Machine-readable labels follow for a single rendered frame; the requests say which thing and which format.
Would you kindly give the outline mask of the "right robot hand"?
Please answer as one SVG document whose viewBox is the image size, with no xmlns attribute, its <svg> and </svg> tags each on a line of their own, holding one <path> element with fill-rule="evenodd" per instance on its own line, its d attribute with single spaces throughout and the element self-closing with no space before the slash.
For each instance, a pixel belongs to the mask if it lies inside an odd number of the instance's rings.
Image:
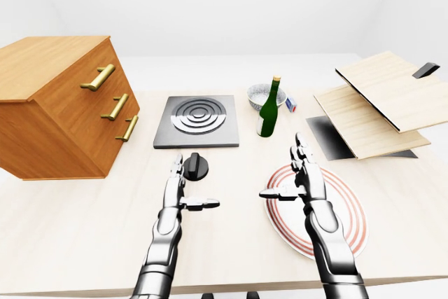
<svg viewBox="0 0 448 299">
<path fill-rule="evenodd" d="M 259 192 L 259 196 L 280 201 L 294 201 L 300 197 L 305 204 L 313 200 L 325 200 L 326 187 L 321 168 L 306 139 L 299 132 L 295 134 L 295 145 L 290 147 L 290 159 L 290 167 L 295 173 L 294 185 L 267 188 Z"/>
</svg>

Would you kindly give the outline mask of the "round black knob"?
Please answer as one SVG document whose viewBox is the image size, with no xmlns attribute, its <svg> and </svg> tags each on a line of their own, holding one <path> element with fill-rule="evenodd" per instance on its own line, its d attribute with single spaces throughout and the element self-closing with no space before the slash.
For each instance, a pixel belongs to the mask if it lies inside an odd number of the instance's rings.
<svg viewBox="0 0 448 299">
<path fill-rule="evenodd" d="M 199 181 L 203 179 L 209 172 L 209 164 L 207 160 L 198 152 L 191 154 L 183 163 L 183 176 L 189 181 Z"/>
</svg>

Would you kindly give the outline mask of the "flat dark stove plate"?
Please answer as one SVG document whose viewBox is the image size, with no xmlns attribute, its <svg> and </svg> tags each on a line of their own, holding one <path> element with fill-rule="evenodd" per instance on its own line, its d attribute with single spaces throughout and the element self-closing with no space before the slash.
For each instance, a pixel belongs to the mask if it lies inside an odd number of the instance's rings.
<svg viewBox="0 0 448 299">
<path fill-rule="evenodd" d="M 156 149 L 238 145 L 232 95 L 169 97 L 153 141 Z"/>
</svg>

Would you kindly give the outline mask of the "large wooden drawer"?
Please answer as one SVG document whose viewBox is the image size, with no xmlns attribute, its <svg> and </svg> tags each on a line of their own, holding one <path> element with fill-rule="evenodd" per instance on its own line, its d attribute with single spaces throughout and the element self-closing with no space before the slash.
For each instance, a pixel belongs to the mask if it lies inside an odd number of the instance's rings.
<svg viewBox="0 0 448 299">
<path fill-rule="evenodd" d="M 72 134 L 78 134 L 85 111 L 92 101 L 87 94 L 90 90 L 82 89 L 80 84 L 90 83 L 99 74 L 97 68 L 108 64 L 113 64 L 115 71 L 98 90 L 130 88 L 111 41 L 106 38 L 40 89 L 32 99 L 61 126 Z"/>
</svg>

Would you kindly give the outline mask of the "wooden cabinet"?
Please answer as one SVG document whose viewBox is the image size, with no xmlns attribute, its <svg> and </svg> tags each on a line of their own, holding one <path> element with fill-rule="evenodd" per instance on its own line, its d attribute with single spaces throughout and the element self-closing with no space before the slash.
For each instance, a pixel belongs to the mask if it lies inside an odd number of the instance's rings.
<svg viewBox="0 0 448 299">
<path fill-rule="evenodd" d="M 108 36 L 31 36 L 0 48 L 0 168 L 24 180 L 104 178 L 32 96 Z"/>
</svg>

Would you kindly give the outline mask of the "green glass bottle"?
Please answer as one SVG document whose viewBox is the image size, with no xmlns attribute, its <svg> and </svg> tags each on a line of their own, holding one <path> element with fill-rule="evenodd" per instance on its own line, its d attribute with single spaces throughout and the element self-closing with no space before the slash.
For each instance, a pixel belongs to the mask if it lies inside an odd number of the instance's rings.
<svg viewBox="0 0 448 299">
<path fill-rule="evenodd" d="M 263 104 L 257 124 L 257 133 L 261 137 L 270 137 L 273 134 L 278 116 L 277 93 L 281 77 L 274 76 L 267 101 Z"/>
</svg>

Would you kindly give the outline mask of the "small wooden drawer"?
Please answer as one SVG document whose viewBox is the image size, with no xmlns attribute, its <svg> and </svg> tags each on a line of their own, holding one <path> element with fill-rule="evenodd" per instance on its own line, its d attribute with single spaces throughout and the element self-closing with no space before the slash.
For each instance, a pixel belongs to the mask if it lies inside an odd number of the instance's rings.
<svg viewBox="0 0 448 299">
<path fill-rule="evenodd" d="M 115 120 L 101 118 L 101 114 L 110 113 L 117 101 L 114 97 L 128 94 L 129 98 Z M 105 91 L 88 92 L 92 101 L 89 103 L 83 117 L 83 123 L 78 131 L 82 149 L 88 154 L 102 176 L 107 176 L 123 141 L 115 139 L 122 136 L 127 129 L 127 118 L 132 118 L 139 112 L 139 105 L 131 88 L 119 88 Z"/>
</svg>

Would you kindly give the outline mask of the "medium wooden drawer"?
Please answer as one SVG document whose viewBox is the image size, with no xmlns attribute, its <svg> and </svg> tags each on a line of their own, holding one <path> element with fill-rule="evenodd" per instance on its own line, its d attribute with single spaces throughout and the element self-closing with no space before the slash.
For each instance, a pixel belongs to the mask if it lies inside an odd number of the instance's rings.
<svg viewBox="0 0 448 299">
<path fill-rule="evenodd" d="M 82 72 L 66 85 L 57 116 L 92 158 L 115 155 L 139 105 L 117 60 Z"/>
</svg>

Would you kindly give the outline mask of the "plate with red rings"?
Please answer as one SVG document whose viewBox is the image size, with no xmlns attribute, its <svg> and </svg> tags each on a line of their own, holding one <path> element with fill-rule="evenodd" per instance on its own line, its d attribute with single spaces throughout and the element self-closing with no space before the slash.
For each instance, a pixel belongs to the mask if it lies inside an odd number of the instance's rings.
<svg viewBox="0 0 448 299">
<path fill-rule="evenodd" d="M 368 242 L 368 220 L 361 201 L 349 185 L 329 169 L 321 169 L 327 200 L 342 222 L 344 238 L 354 256 L 361 254 Z M 303 201 L 280 201 L 266 199 L 267 216 L 279 236 L 292 249 L 310 259 L 314 258 L 312 241 L 305 229 Z"/>
</svg>

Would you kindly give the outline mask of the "patterned bowl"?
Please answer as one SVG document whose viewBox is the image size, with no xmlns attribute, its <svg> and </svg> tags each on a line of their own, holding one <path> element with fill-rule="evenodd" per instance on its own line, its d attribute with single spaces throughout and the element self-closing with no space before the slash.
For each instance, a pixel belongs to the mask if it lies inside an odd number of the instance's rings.
<svg viewBox="0 0 448 299">
<path fill-rule="evenodd" d="M 270 90 L 271 85 L 269 83 L 255 84 L 247 90 L 249 103 L 256 111 L 261 110 L 270 95 Z M 279 88 L 276 96 L 276 105 L 280 107 L 286 101 L 286 99 L 286 93 L 281 88 Z"/>
</svg>

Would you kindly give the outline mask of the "dark flat base plate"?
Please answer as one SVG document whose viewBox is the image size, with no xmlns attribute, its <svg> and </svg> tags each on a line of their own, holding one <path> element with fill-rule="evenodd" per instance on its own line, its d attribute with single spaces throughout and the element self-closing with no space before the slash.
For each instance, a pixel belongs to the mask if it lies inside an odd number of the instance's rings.
<svg viewBox="0 0 448 299">
<path fill-rule="evenodd" d="M 416 158 L 406 142 L 423 139 L 416 131 L 400 135 L 378 118 L 353 127 L 344 126 L 341 120 L 333 123 L 327 115 L 308 118 L 307 123 L 327 160 L 379 156 Z"/>
</svg>

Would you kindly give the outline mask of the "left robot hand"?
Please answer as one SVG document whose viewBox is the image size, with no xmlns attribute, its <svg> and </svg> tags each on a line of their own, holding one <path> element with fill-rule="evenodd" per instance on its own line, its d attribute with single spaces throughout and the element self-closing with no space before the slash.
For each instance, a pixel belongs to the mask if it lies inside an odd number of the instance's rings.
<svg viewBox="0 0 448 299">
<path fill-rule="evenodd" d="M 178 154 L 171 166 L 170 175 L 165 186 L 163 207 L 201 211 L 203 209 L 212 209 L 220 206 L 220 202 L 215 199 L 185 197 L 183 188 L 185 187 L 186 180 L 183 173 L 183 156 Z"/>
</svg>

